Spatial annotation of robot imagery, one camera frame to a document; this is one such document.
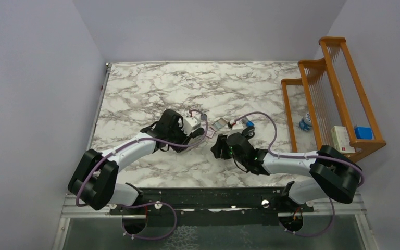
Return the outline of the staple tray with staples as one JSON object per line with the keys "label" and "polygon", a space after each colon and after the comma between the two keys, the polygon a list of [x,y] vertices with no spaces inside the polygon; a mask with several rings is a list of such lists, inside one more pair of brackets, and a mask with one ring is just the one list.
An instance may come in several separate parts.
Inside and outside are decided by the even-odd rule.
{"label": "staple tray with staples", "polygon": [[216,121],[214,121],[211,125],[211,127],[215,130],[218,131],[224,127],[227,126],[227,121],[224,118],[219,118]]}

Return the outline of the red white staple box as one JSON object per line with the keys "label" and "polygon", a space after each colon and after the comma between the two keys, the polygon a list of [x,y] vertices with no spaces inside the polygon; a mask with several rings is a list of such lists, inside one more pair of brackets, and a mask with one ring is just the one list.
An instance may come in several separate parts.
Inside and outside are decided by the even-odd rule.
{"label": "red white staple box", "polygon": [[215,131],[213,128],[207,127],[205,128],[205,134],[207,138],[212,139],[214,137]]}

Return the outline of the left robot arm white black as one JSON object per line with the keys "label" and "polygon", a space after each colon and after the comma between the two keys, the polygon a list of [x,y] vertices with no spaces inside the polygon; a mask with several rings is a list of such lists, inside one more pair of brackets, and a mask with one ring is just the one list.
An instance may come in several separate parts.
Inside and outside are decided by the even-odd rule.
{"label": "left robot arm white black", "polygon": [[129,183],[119,183],[118,174],[142,157],[157,151],[172,149],[181,152],[201,144],[206,138],[208,117],[200,112],[187,117],[166,109],[159,120],[142,128],[132,139],[102,152],[92,148],[83,155],[75,169],[68,191],[76,196],[78,207],[89,206],[100,210],[106,205],[121,205],[136,214],[143,207],[142,191]]}

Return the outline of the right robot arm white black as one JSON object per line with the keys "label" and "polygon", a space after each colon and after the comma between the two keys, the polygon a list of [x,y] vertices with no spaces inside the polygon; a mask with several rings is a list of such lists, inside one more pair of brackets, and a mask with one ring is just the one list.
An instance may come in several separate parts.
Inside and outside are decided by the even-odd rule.
{"label": "right robot arm white black", "polygon": [[274,153],[255,148],[241,133],[219,135],[211,152],[216,159],[233,159],[244,172],[255,175],[294,174],[305,181],[286,185],[280,206],[292,212],[307,201],[328,197],[349,204],[358,187],[364,183],[362,169],[334,147],[306,153]]}

